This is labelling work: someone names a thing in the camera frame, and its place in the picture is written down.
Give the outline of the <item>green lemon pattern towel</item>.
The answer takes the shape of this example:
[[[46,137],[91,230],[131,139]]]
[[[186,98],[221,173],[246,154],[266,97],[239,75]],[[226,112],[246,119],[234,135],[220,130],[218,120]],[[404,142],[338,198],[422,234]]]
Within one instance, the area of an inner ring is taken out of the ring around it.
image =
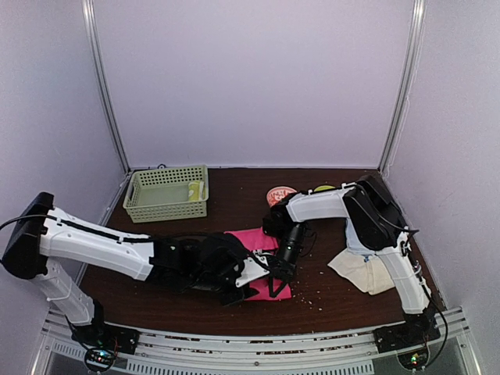
[[[193,180],[187,185],[187,200],[189,202],[202,202],[205,201],[205,189],[207,188],[205,181]]]

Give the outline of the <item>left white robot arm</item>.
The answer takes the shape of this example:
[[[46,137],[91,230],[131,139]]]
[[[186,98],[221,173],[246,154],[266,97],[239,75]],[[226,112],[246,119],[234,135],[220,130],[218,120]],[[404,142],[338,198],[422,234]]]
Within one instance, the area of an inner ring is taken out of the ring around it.
[[[96,347],[113,338],[102,305],[75,285],[59,259],[116,271],[177,293],[214,291],[225,304],[253,296],[256,291],[250,283],[271,273],[263,257],[231,234],[129,234],[71,216],[56,208],[53,198],[42,192],[20,216],[8,220],[14,228],[1,264],[14,277],[38,283],[47,299]]]

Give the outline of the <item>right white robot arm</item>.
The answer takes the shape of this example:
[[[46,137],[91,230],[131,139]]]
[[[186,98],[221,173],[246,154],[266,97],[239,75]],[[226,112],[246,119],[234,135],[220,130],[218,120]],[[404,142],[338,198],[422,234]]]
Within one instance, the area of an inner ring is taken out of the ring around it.
[[[421,265],[413,257],[402,211],[384,183],[371,175],[325,191],[291,193],[270,207],[262,219],[265,234],[296,239],[302,223],[344,219],[348,250],[375,255],[388,271],[402,303],[401,339],[418,344],[430,333],[436,309]]]

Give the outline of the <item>pink towel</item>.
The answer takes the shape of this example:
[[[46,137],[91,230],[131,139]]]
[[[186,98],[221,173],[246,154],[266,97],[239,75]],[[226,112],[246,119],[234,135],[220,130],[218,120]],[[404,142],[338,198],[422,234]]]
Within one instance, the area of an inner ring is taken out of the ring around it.
[[[277,240],[264,234],[263,229],[255,228],[249,230],[236,230],[227,231],[227,234],[235,236],[242,245],[252,251],[257,252],[260,255],[267,253],[273,255],[278,249]],[[254,295],[251,298],[245,299],[246,301],[283,301],[288,299],[276,299],[270,298],[268,293],[268,276],[261,277],[258,280],[254,280],[245,287],[253,288]]]

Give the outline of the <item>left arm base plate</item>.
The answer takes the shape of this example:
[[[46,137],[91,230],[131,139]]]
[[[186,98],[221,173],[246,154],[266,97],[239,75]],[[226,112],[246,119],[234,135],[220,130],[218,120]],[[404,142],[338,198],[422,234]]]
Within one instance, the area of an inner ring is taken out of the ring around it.
[[[138,330],[107,323],[100,327],[69,323],[69,328],[71,338],[84,349],[84,365],[95,373],[110,370],[119,354],[133,355],[140,337]]]

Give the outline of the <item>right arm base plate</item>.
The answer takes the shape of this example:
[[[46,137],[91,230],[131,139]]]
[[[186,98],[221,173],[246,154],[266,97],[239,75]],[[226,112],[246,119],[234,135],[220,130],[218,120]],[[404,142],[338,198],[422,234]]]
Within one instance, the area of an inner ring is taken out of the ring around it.
[[[396,352],[399,365],[412,372],[424,370],[430,362],[429,343],[441,337],[436,327],[424,330],[407,323],[379,327],[373,332],[377,351]]]

